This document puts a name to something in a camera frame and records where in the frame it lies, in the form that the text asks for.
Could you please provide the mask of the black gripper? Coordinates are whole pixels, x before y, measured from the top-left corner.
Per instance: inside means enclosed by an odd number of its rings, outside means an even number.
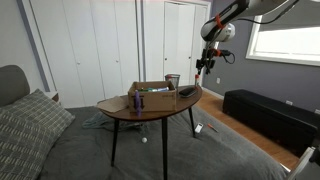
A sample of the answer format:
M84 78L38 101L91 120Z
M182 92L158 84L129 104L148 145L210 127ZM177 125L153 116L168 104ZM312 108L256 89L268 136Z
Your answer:
M206 74L211 73L211 69L215 64L214 56L217 55L217 50L214 48L204 49L201 58L196 61L197 74L201 75L203 68L206 68Z

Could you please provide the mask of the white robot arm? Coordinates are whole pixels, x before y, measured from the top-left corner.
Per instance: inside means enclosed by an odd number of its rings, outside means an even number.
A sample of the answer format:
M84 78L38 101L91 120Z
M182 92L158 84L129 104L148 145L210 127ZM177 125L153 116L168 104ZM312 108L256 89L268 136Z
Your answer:
M200 75L202 68L205 67L206 74L214 66L214 57L223 57L225 62L230 64L227 56L234 56L229 50L219 50L212 46L213 42L226 42L235 36L235 26L233 21L242 20L255 23L255 20L249 19L249 16L258 16L275 11L281 6L286 5L274 19L266 21L266 24L272 23L281 16L290 11L300 0L294 0L288 4L289 0L235 0L220 13L203 24L201 28L201 37L206 42L202 51L201 58L196 62L197 74Z

